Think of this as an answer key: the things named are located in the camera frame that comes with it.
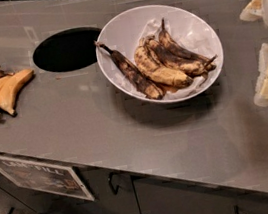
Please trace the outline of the landfill label sign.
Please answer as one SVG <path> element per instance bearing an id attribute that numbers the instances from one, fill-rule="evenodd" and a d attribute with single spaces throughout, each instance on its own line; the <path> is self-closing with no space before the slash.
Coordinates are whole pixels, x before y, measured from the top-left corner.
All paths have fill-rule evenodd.
<path id="1" fill-rule="evenodd" d="M 0 173 L 20 188 L 94 201 L 72 167 L 0 155 Z"/>

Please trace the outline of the white ceramic bowl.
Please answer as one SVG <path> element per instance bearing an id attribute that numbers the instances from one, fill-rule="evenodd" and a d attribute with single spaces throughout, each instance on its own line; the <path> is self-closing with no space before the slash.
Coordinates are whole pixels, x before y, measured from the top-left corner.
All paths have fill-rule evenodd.
<path id="1" fill-rule="evenodd" d="M 102 37 L 101 34 L 103 34 L 103 30 L 105 30 L 106 27 L 117 27 L 115 34 L 121 34 L 119 39 L 115 39 L 115 42 L 113 44 L 106 43 L 104 40 L 97 39 L 98 42 L 104 43 L 106 46 L 108 46 L 109 49 L 117 50 L 121 53 L 119 50 L 119 45 L 122 42 L 122 37 L 130 36 L 132 34 L 135 34 L 135 32 L 131 32 L 132 28 L 135 28 L 139 26 L 140 23 L 143 23 L 143 19 L 146 21 L 149 21 L 150 19 L 156 19 L 160 20 L 160 22 L 164 21 L 164 25 L 166 23 L 166 19 L 169 19 L 170 17 L 173 17 L 175 20 L 180 20 L 180 16 L 187 16 L 186 18 L 190 18 L 191 16 L 194 16 L 195 14 L 192 14 L 191 12 L 188 12 L 183 9 L 179 9 L 177 7 L 171 7 L 171 6 L 165 6 L 165 5 L 148 5 L 148 6 L 142 6 L 142 7 L 136 7 L 129 9 L 128 11 L 123 11 L 123 13 L 120 13 L 115 18 L 111 19 L 105 27 L 100 32 L 99 37 Z M 126 56 L 128 60 L 133 61 L 134 60 L 134 53 L 132 55 Z"/>

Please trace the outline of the dark spotted banana left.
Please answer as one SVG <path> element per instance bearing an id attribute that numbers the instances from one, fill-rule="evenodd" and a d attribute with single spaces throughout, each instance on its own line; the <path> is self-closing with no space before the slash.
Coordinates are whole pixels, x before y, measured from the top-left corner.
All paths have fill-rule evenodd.
<path id="1" fill-rule="evenodd" d="M 163 90 L 150 79 L 144 77 L 138 68 L 127 59 L 127 57 L 117 50 L 109 49 L 104 43 L 95 42 L 95 45 L 109 53 L 111 60 L 114 62 L 116 67 L 119 68 L 125 78 L 130 81 L 131 85 L 133 85 L 137 91 L 144 94 L 148 99 L 161 100 L 164 97 Z"/>

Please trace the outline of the white paper towel liner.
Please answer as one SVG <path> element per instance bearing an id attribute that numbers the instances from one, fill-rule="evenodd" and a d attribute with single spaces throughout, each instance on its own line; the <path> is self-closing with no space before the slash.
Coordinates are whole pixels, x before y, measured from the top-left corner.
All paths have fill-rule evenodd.
<path id="1" fill-rule="evenodd" d="M 151 103 L 175 103 L 182 102 L 193 98 L 196 95 L 206 91 L 211 87 L 212 84 L 217 80 L 221 73 L 222 64 L 223 64 L 223 52 L 222 46 L 220 45 L 220 39 L 215 35 L 213 29 L 202 19 L 199 19 L 197 16 L 180 16 L 180 20 L 175 20 L 174 17 L 166 19 L 166 30 L 169 31 L 171 37 L 177 43 L 189 51 L 194 51 L 199 53 L 202 56 L 211 57 L 217 55 L 217 61 L 215 62 L 216 69 L 209 71 L 207 78 L 202 78 L 202 75 L 194 78 L 193 84 L 187 88 L 180 88 L 177 91 L 176 89 L 168 90 L 165 93 L 165 96 L 161 100 L 153 100 L 147 98 L 144 93 L 141 93 L 136 90 L 135 86 L 131 84 L 130 80 L 125 79 L 125 75 L 115 66 L 114 62 L 110 60 L 110 57 L 103 52 L 97 50 L 98 60 L 101 60 L 102 70 L 106 78 L 120 91 L 126 93 L 132 98 L 139 99 L 141 101 L 151 102 Z M 122 37 L 122 42 L 118 46 L 121 54 L 126 56 L 132 55 L 134 53 L 134 47 L 137 46 L 138 38 L 143 38 L 150 35 L 151 33 L 155 34 L 157 39 L 158 33 L 161 30 L 161 27 L 158 27 L 161 24 L 160 20 L 150 19 L 146 21 L 143 19 L 143 23 L 140 23 L 139 26 L 132 28 L 130 36 Z M 117 27 L 106 27 L 103 30 L 102 37 L 99 37 L 99 40 L 104 40 L 106 43 L 113 44 L 115 39 L 119 39 L 121 34 L 115 34 Z"/>

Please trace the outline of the brown spotted banana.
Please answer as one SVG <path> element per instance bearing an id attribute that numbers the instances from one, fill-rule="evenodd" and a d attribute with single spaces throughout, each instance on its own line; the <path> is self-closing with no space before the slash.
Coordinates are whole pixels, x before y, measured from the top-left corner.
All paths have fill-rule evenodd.
<path id="1" fill-rule="evenodd" d="M 165 66 L 178 71 L 181 70 L 191 78 L 205 75 L 209 71 L 217 68 L 217 65 L 214 63 L 216 57 L 203 60 L 193 55 L 190 57 L 177 56 L 160 44 L 159 41 L 157 42 L 153 36 L 146 37 L 145 45 L 149 51 L 155 53 L 158 60 Z"/>

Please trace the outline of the yellow spotted banana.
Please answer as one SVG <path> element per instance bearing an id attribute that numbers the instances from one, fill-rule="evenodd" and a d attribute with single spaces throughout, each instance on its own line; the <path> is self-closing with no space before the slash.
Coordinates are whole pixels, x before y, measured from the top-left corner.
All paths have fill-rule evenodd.
<path id="1" fill-rule="evenodd" d="M 175 88 L 187 88 L 194 81 L 181 70 L 165 67 L 163 63 L 155 60 L 148 51 L 144 38 L 140 38 L 138 48 L 134 51 L 135 64 L 138 70 L 147 78 L 157 83 L 163 83 Z"/>

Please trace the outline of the dark brown banana right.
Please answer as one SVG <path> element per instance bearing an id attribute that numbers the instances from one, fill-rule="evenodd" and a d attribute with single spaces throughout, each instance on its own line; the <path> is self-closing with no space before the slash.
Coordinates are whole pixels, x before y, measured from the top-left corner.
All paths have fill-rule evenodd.
<path id="1" fill-rule="evenodd" d="M 206 56 L 202 56 L 201 54 L 194 53 L 181 47 L 177 42 L 174 41 L 173 37 L 169 34 L 169 32 L 165 29 L 164 21 L 161 22 L 161 31 L 158 34 L 159 42 L 162 44 L 167 50 L 171 53 L 180 57 L 182 59 L 200 61 L 207 71 L 214 70 L 216 68 L 216 64 L 214 63 L 216 57 L 207 58 Z"/>

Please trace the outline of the yellow banana on counter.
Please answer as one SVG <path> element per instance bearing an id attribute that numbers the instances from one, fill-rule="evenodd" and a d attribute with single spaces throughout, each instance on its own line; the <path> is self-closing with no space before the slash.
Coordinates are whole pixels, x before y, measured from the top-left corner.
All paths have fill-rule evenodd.
<path id="1" fill-rule="evenodd" d="M 15 116 L 16 97 L 23 86 L 32 79 L 33 75 L 33 69 L 20 70 L 5 82 L 0 89 L 0 108 L 3 111 Z"/>

